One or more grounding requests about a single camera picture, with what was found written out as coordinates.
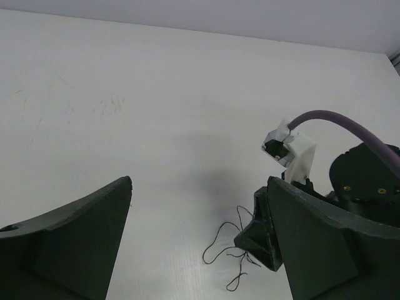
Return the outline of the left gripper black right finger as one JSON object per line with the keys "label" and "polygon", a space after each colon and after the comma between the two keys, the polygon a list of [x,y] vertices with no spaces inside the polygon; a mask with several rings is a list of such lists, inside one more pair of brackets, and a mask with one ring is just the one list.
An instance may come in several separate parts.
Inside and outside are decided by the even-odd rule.
{"label": "left gripper black right finger", "polygon": [[270,177],[267,196],[294,299],[399,299],[399,228]]}

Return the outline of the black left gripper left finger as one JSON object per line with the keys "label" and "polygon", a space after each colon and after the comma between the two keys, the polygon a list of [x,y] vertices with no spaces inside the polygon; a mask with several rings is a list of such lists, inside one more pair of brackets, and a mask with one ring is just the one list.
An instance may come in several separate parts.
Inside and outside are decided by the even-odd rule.
{"label": "black left gripper left finger", "polygon": [[124,176],[1,228],[1,299],[105,299],[132,190]]}

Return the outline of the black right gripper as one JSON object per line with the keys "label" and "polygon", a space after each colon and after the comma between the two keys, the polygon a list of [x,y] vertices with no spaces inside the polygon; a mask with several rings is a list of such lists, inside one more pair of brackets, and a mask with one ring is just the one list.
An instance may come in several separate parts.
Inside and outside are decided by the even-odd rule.
{"label": "black right gripper", "polygon": [[[331,191],[322,195],[314,189],[313,182],[307,175],[303,182],[290,182],[292,191],[296,194],[309,195],[313,198],[340,206],[336,193]],[[277,271],[283,264],[278,238],[269,208],[268,189],[261,187],[254,193],[254,211],[250,223],[234,238],[234,245],[251,254],[263,266],[271,271]]]}

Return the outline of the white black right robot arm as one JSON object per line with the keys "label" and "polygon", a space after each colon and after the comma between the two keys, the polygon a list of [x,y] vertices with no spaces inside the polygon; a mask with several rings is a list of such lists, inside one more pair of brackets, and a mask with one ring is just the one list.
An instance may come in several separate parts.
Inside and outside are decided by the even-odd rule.
{"label": "white black right robot arm", "polygon": [[[326,196],[306,179],[292,185],[301,191],[363,218],[399,226],[399,178],[364,144],[338,156],[331,164],[333,190]],[[269,210],[267,187],[254,193],[251,222],[234,238],[234,245],[277,271],[283,264],[276,230]]]}

